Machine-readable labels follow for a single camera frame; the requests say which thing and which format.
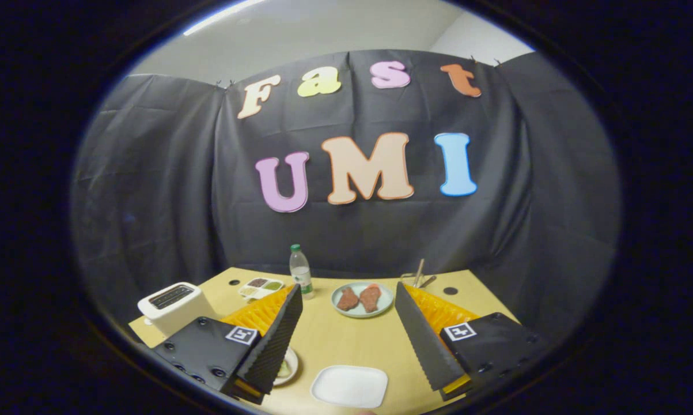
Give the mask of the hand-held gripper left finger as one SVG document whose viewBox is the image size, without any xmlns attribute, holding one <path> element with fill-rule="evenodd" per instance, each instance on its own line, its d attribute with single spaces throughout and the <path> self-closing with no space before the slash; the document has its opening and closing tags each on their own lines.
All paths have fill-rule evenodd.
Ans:
<svg viewBox="0 0 693 415">
<path fill-rule="evenodd" d="M 301 287 L 289 285 L 221 320 L 193 318 L 153 351 L 216 392 L 260 404 L 272 391 L 301 314 Z"/>
</svg>

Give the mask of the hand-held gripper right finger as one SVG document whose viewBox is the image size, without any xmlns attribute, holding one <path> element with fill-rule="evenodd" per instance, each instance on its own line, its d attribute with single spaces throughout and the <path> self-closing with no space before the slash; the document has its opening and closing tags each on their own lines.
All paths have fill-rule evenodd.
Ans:
<svg viewBox="0 0 693 415">
<path fill-rule="evenodd" d="M 549 347 L 541 334 L 504 313 L 480 317 L 402 283 L 395 308 L 430 388 L 443 400 L 507 382 Z"/>
</svg>

